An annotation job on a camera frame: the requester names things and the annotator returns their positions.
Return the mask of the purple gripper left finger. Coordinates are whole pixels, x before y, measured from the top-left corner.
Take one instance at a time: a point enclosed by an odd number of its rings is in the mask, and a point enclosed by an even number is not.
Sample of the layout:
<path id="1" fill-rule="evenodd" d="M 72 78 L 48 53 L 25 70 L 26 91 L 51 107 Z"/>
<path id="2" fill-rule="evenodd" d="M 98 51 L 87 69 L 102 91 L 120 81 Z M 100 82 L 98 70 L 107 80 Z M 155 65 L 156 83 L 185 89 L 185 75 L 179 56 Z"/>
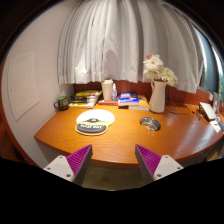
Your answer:
<path id="1" fill-rule="evenodd" d="M 44 170 L 81 186 L 92 155 L 92 145 L 87 145 L 68 156 L 59 155 Z"/>

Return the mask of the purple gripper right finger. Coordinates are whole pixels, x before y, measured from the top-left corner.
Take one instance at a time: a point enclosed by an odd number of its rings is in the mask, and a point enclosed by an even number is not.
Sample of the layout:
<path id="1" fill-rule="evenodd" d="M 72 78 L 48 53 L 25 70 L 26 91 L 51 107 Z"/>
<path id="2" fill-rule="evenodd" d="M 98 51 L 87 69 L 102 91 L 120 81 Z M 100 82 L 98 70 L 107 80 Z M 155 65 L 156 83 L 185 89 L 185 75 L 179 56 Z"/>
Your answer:
<path id="1" fill-rule="evenodd" d="M 135 145 L 135 156 L 146 184 L 182 169 L 182 166 L 169 155 L 160 156 L 138 144 Z"/>

